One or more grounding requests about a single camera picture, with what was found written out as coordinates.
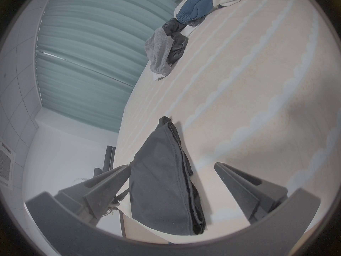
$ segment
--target dark gray fabric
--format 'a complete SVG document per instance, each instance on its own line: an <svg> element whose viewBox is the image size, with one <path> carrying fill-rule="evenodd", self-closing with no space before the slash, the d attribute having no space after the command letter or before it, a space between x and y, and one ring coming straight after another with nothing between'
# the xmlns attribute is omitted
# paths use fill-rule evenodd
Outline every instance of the dark gray fabric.
<svg viewBox="0 0 341 256"><path fill-rule="evenodd" d="M193 174L176 127L167 117L130 163L131 212L145 226L175 235L197 235L206 222Z"/></svg>

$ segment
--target bed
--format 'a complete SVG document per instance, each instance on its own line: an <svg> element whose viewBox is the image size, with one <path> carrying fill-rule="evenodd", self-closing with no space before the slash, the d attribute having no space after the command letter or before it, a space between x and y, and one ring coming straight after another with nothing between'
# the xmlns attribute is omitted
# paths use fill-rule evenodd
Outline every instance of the bed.
<svg viewBox="0 0 341 256"><path fill-rule="evenodd" d="M215 162L285 186L288 196L299 187L317 195L314 226L341 182L340 58L308 0L242 0L207 16L169 76L153 81L148 63L124 110L114 166L129 164L170 117L207 220L199 236L149 230L191 243L249 226ZM131 218L129 196L118 208Z"/></svg>

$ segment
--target blue knit garment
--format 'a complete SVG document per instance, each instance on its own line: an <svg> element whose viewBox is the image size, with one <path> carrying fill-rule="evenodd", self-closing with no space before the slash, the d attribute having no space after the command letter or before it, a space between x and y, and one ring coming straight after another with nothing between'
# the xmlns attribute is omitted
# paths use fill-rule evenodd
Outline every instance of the blue knit garment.
<svg viewBox="0 0 341 256"><path fill-rule="evenodd" d="M176 15L176 18L179 23L188 23L207 15L212 8L212 0L187 0Z"/></svg>

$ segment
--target wall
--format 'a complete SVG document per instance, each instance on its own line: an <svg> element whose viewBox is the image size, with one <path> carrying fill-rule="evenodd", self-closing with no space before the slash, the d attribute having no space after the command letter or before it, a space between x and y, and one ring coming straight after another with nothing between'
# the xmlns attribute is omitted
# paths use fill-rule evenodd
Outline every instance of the wall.
<svg viewBox="0 0 341 256"><path fill-rule="evenodd" d="M42 108L36 116L39 126L28 152L23 172L23 200L47 191L52 195L93 177L102 168L107 145L116 146L117 133L104 131ZM46 242L26 213L33 241L47 255L56 252ZM99 228L122 235L119 214L105 216Z"/></svg>
<svg viewBox="0 0 341 256"><path fill-rule="evenodd" d="M48 0L32 0L15 21L0 51L0 137L15 151L13 190L0 187L16 220L27 231L22 180L41 105L33 74L36 31Z"/></svg>

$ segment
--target curtain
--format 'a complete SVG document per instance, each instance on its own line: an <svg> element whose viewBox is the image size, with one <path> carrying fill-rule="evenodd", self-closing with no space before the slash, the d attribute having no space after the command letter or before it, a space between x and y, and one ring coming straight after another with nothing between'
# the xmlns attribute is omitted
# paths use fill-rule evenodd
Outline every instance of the curtain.
<svg viewBox="0 0 341 256"><path fill-rule="evenodd" d="M42 105L118 132L148 59L144 42L173 17L176 0L50 0L39 26Z"/></svg>

